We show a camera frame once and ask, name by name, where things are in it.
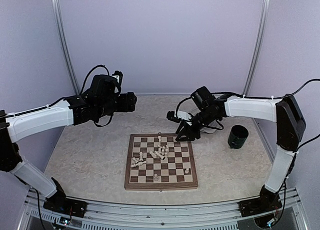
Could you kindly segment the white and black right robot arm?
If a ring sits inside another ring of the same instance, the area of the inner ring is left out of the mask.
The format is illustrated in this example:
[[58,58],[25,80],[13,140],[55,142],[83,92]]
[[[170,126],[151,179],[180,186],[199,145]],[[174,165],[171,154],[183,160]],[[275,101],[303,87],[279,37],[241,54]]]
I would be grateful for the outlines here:
[[207,87],[196,89],[190,98],[199,112],[192,116],[187,112],[176,110],[174,121],[179,123],[176,141],[194,141],[201,136],[201,129],[224,117],[248,117],[276,123],[277,153],[268,179],[256,200],[256,208],[266,212],[275,204],[299,143],[306,129],[306,121],[293,95],[282,98],[250,98],[234,93],[224,93],[216,98]]

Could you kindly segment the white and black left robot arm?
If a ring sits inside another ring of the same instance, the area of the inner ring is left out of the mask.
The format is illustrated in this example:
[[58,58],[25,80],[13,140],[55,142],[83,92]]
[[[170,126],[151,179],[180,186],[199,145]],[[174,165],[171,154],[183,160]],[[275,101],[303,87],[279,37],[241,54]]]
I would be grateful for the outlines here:
[[18,141],[47,130],[76,126],[92,121],[99,127],[102,117],[114,113],[133,112],[137,97],[133,92],[122,93],[121,72],[95,75],[90,87],[80,94],[62,97],[56,102],[25,112],[0,112],[0,169],[9,172],[37,190],[59,212],[70,207],[60,184],[19,154]]

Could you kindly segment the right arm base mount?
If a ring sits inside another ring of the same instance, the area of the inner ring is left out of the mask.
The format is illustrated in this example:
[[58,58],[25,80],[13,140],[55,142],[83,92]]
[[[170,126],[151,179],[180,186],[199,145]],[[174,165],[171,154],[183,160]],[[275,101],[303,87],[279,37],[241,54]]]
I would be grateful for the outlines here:
[[261,214],[283,206],[279,198],[270,203],[262,200],[260,197],[240,201],[238,205],[242,217]]

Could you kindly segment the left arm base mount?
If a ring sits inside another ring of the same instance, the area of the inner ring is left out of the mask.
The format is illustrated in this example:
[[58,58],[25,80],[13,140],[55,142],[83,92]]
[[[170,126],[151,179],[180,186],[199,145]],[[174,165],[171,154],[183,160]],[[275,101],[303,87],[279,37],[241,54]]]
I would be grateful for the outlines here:
[[84,218],[88,203],[81,200],[70,198],[48,198],[43,207],[45,209],[62,213],[69,216]]

